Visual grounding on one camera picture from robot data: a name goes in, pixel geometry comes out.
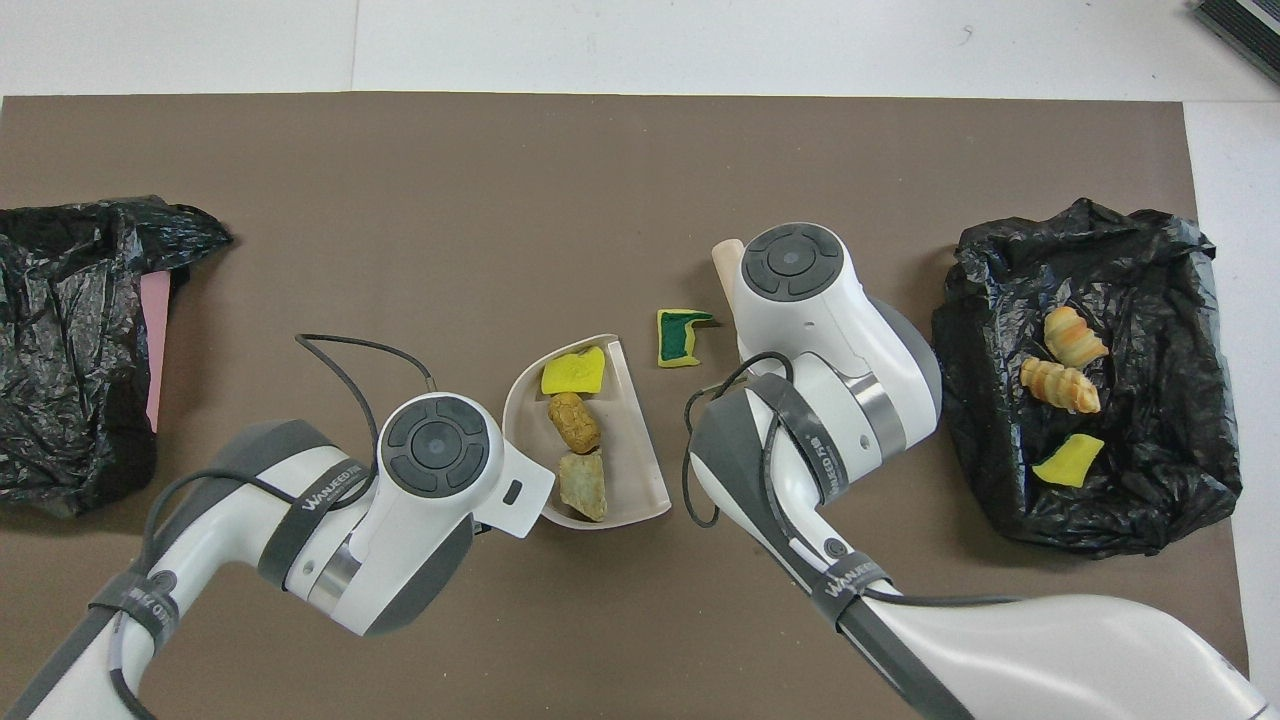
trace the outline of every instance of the brown cardboard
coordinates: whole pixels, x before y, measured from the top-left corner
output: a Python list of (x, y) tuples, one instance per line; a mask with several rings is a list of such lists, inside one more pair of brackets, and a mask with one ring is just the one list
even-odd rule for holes
[[(252, 570), (227, 569), (142, 698), (164, 717), (913, 717), (744, 532), (701, 530), (680, 506), (684, 401), (737, 363), (712, 246), (822, 223), (846, 240), (868, 291), (928, 332), (969, 225), (1043, 219), (1079, 196), (1196, 214), (1170, 104), (5, 100), (0, 206), (140, 193), (197, 205), (239, 242), (174, 302), (159, 479), (73, 523), (0, 515), (4, 706), (136, 552), (160, 487), (239, 428), (306, 418), (367, 459), (355, 404), (293, 333), (397, 345), (499, 414), (527, 364), (614, 332), (672, 511), (608, 532), (544, 520), (524, 542), (481, 536), (426, 612), (383, 638), (356, 638)], [(700, 366), (657, 368), (658, 307), (726, 320), (698, 331)], [(394, 359), (335, 355), (380, 414), (421, 389)], [(1171, 612), (1244, 666), (1228, 523), (1157, 557), (1094, 562), (1015, 544), (989, 529), (946, 432), (824, 514), (904, 591), (1117, 594)]]

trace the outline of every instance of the yellow-green sponge piece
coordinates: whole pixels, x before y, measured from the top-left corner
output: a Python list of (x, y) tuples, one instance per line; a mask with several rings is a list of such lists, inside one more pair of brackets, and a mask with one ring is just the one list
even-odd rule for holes
[(658, 366), (698, 365), (694, 357), (694, 323), (714, 320), (710, 313), (664, 307), (658, 310)]
[(603, 384), (604, 350), (598, 345), (561, 355), (543, 366), (543, 395), (600, 392)]
[(1102, 446), (1103, 442), (1093, 436), (1073, 434), (1057, 452), (1039, 465), (1032, 466), (1032, 471), (1046, 483), (1083, 487), (1084, 475), (1088, 474), (1093, 459), (1102, 451)]

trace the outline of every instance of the green and yellow sponge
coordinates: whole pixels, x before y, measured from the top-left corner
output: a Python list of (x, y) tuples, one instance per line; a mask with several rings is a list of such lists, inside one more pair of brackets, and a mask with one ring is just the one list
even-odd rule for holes
[(658, 310), (658, 366), (698, 365), (694, 357), (694, 323), (714, 320), (710, 313), (663, 307)]

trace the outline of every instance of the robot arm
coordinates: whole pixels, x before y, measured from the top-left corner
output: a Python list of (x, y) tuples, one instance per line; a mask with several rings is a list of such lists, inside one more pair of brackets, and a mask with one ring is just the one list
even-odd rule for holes
[(524, 537), (554, 482), (480, 405), (451, 393), (402, 405), (378, 456), (374, 492), (334, 509), (367, 479), (362, 464), (301, 420), (243, 430), (215, 466), (297, 500), (204, 480), (157, 533), (154, 565), (140, 559), (108, 583), (5, 717), (148, 716), (129, 688), (227, 562), (256, 566), (357, 634), (403, 626), (449, 580), (476, 524)]
[(826, 228), (774, 228), (737, 266), (731, 304), (740, 348), (790, 357), (790, 380), (773, 364), (708, 404), (690, 466), (724, 515), (922, 716), (1280, 717), (1203, 639), (1143, 605), (899, 594), (817, 507), (933, 430), (936, 360), (905, 320), (863, 295)]

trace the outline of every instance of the robot arm label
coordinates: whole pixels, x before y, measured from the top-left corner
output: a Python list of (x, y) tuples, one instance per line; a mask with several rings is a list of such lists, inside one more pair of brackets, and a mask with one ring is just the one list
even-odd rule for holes
[(287, 591), (284, 580), (289, 569), (302, 553), (307, 541), (315, 534), (325, 512), (333, 507), (347, 491), (369, 479), (369, 468), (351, 457), (339, 461), (320, 475), (307, 491), (298, 496), (276, 525), (271, 539), (266, 541), (262, 556), (257, 561), (257, 574), (266, 582)]
[(831, 623), (831, 626), (840, 632), (840, 616), (845, 609), (854, 603), (867, 585), (877, 580), (888, 580), (879, 564), (861, 551), (852, 551), (841, 557), (835, 565), (823, 573), (826, 582), (814, 585), (809, 597), (818, 607), (818, 612)]
[(777, 375), (765, 374), (751, 383), (751, 392), (778, 414), (782, 427), (795, 441), (796, 450), (818, 480), (822, 503), (826, 505), (849, 489), (849, 473), (836, 450), (836, 441), (795, 386)]
[(173, 573), (156, 573), (154, 578), (125, 570), (108, 580), (90, 601), (90, 609), (106, 607), (120, 611), (151, 633), (154, 652), (169, 642), (178, 630), (178, 603), (169, 596)]

